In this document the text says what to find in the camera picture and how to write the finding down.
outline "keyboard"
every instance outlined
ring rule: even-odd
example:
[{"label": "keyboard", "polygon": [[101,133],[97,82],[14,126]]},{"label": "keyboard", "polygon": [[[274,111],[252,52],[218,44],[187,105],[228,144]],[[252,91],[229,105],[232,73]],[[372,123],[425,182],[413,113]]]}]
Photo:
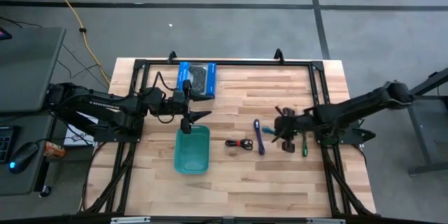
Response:
[{"label": "keyboard", "polygon": [[9,162],[19,128],[18,126],[0,126],[0,164]]}]

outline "computer mouse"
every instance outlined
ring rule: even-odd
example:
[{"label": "computer mouse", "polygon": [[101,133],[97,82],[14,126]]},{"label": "computer mouse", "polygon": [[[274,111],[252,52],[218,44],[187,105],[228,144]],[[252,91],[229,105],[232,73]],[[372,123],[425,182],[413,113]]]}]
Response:
[{"label": "computer mouse", "polygon": [[29,142],[22,145],[10,158],[9,171],[12,174],[23,172],[35,156],[39,146],[37,143]]}]

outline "gray floor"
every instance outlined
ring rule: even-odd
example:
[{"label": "gray floor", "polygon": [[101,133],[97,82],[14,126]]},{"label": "gray floor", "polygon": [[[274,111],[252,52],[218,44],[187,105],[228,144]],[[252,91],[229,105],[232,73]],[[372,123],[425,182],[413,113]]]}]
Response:
[{"label": "gray floor", "polygon": [[[59,0],[23,0],[59,1]],[[311,4],[312,0],[71,0],[151,3]],[[448,5],[448,0],[319,0],[321,4]],[[322,59],[312,10],[112,9],[79,8],[89,41],[108,74],[117,57],[285,57]],[[65,27],[65,45],[86,65],[94,64],[84,48],[78,23],[68,8],[0,6],[0,16],[45,27]],[[342,60],[351,96],[397,79],[410,87],[448,67],[448,12],[323,11],[323,24],[334,60]],[[8,24],[0,21],[3,27]],[[79,66],[66,51],[59,60],[72,72]],[[94,71],[101,80],[99,72]],[[54,82],[69,81],[57,66]],[[88,73],[71,81],[102,89]],[[442,87],[440,92],[448,93]],[[364,128],[377,133],[365,145],[367,167],[379,214],[394,218],[448,222],[448,172],[410,178],[407,169],[423,157],[406,111],[369,117]],[[87,164],[60,164],[50,176],[51,197],[0,198],[0,218],[74,213]]]}]

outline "blue box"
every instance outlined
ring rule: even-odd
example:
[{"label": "blue box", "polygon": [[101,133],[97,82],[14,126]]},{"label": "blue box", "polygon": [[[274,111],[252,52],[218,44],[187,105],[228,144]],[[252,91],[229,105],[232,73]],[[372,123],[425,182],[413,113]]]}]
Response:
[{"label": "blue box", "polygon": [[182,89],[184,80],[190,80],[192,89],[201,95],[215,97],[216,63],[180,62],[177,75],[177,88]]}]

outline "gray desk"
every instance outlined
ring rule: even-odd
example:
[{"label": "gray desk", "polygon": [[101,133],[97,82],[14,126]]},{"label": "gray desk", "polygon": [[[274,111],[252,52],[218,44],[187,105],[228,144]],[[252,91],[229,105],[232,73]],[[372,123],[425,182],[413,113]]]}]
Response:
[{"label": "gray desk", "polygon": [[[42,107],[65,35],[63,28],[8,27],[7,31],[13,38],[0,41],[0,72],[8,76],[0,82],[0,122],[10,118],[10,112],[38,111]],[[53,136],[53,118],[46,112],[34,112],[2,125],[21,127],[13,151],[27,142]],[[48,169],[44,144],[40,142],[37,155],[20,174],[12,174],[7,164],[0,164],[0,196],[42,189]]]},{"label": "gray desk", "polygon": [[[10,117],[0,117],[0,122],[9,118]],[[13,152],[15,152],[27,142],[51,137],[53,118],[46,112],[40,112],[35,115],[27,115],[16,120],[11,120],[0,125],[16,125],[20,127],[19,134],[14,143]],[[40,148],[37,155],[33,157],[29,166],[19,174],[10,173],[7,164],[0,164],[0,196],[26,195],[33,191],[41,190],[45,176],[43,178],[38,177],[41,170],[43,170],[43,173],[46,173],[46,166],[48,166],[48,163],[43,162],[45,142],[41,141],[39,146]]]}]

